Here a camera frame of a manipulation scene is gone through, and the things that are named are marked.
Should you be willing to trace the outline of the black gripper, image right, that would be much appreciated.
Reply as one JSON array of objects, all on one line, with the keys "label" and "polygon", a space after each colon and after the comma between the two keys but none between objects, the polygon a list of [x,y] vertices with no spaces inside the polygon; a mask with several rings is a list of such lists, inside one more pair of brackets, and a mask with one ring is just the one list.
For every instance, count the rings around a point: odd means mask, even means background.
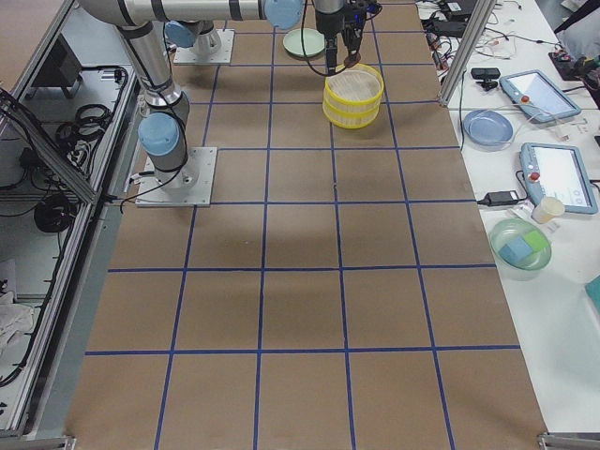
[{"label": "black gripper, image right", "polygon": [[[363,32],[368,21],[381,13],[376,0],[347,1],[342,9],[342,40],[348,51],[347,60],[359,60]],[[338,45],[335,37],[325,39],[326,74],[335,75],[338,67]]]}]

